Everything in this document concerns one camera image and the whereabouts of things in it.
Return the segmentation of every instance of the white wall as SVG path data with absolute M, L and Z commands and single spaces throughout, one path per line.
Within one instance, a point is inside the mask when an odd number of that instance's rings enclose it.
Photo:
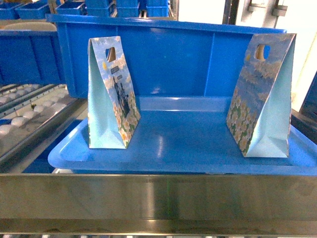
M 317 70 L 317 0 L 288 1 L 285 17 L 279 17 L 276 28 L 297 33 L 293 78 L 292 108 L 302 106 Z
M 225 0 L 179 0 L 179 21 L 222 24 Z

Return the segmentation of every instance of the blue plastic tray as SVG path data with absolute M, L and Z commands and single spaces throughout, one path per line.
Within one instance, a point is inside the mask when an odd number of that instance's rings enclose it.
M 289 158 L 244 158 L 225 124 L 229 97 L 141 97 L 128 149 L 89 149 L 87 119 L 49 154 L 76 173 L 317 176 L 317 145 L 291 127 Z

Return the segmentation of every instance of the floral print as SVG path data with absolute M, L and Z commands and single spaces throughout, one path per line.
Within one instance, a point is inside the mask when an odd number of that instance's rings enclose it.
M 258 97 L 262 102 L 265 102 L 268 98 L 268 93 L 258 93 Z
M 226 122 L 241 152 L 246 156 L 256 125 L 257 113 L 251 112 L 247 102 L 241 100 L 238 91 L 239 88 L 236 87 Z
M 123 140 L 124 146 L 127 147 L 132 138 L 133 132 L 137 127 L 138 121 L 141 118 L 140 112 L 135 103 L 135 95 L 133 92 L 129 94 L 128 105 L 130 112 L 125 118 L 122 109 L 116 103 L 113 103 L 113 111 L 118 123 L 119 133 Z

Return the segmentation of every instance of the metal bar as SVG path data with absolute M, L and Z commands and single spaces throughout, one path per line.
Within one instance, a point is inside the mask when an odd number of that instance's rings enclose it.
M 2 96 L 3 94 L 5 94 L 7 91 L 10 91 L 12 89 L 15 89 L 17 87 L 19 87 L 20 85 L 17 85 L 17 84 L 9 84 L 9 85 L 6 85 L 6 86 L 3 86 L 1 89 L 0 89 L 0 95 Z
M 6 234 L 316 236 L 317 178 L 0 175 Z

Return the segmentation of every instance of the stacked blue crates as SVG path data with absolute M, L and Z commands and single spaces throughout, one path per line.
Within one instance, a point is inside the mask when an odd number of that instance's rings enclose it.
M 168 0 L 147 0 L 148 17 L 167 17 Z
M 86 0 L 86 6 L 90 16 L 110 17 L 115 10 L 112 0 Z
M 117 0 L 118 17 L 138 17 L 139 6 L 138 0 Z

